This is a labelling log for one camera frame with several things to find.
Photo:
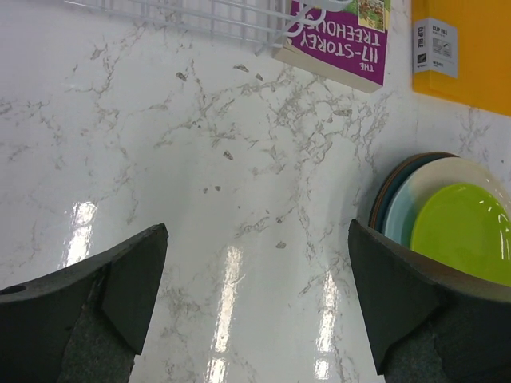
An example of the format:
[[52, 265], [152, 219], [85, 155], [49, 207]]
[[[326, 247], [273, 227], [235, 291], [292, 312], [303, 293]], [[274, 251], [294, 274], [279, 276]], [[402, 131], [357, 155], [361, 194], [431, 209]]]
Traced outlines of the orange cutting board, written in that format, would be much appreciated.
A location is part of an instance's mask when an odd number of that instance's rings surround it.
[[413, 1], [415, 92], [508, 116], [510, 3]]

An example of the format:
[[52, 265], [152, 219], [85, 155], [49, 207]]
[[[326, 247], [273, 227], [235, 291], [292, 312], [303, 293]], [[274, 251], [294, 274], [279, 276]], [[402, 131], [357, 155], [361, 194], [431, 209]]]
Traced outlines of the cream blue leaf plate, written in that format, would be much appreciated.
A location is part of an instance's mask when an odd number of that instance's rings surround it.
[[510, 195], [487, 168], [460, 157], [446, 157], [422, 165], [406, 178], [387, 208], [382, 233], [396, 243], [410, 245], [414, 222], [426, 201], [451, 184], [484, 188], [510, 213]]

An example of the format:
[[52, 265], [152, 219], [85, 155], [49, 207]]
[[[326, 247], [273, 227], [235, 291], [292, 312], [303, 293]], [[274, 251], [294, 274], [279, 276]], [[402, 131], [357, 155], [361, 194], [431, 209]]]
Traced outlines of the green white plate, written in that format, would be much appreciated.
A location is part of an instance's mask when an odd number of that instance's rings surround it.
[[435, 192], [414, 222], [410, 249], [466, 274], [510, 285], [510, 217], [484, 188]]

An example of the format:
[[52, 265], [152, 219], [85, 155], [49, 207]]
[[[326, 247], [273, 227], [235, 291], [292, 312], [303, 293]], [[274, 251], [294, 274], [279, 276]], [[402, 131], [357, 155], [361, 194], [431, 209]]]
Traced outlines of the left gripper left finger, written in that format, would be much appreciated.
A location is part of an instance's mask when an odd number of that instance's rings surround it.
[[111, 249], [1, 291], [3, 382], [127, 382], [141, 354], [168, 232], [151, 226]]

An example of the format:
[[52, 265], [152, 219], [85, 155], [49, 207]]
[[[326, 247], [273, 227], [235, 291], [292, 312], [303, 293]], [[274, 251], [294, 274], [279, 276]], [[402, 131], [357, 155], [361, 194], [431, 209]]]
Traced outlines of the purple treehouse book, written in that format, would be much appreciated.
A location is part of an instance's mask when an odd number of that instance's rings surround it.
[[349, 1], [340, 11], [313, 8], [284, 36], [274, 59], [364, 93], [384, 85], [389, 1]]

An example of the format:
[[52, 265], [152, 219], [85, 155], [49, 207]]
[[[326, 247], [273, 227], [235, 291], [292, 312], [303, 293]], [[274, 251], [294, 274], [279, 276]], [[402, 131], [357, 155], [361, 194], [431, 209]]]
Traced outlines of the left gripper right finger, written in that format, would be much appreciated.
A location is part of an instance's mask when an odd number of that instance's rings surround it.
[[508, 382], [510, 289], [351, 221], [348, 251], [378, 374], [388, 382]]

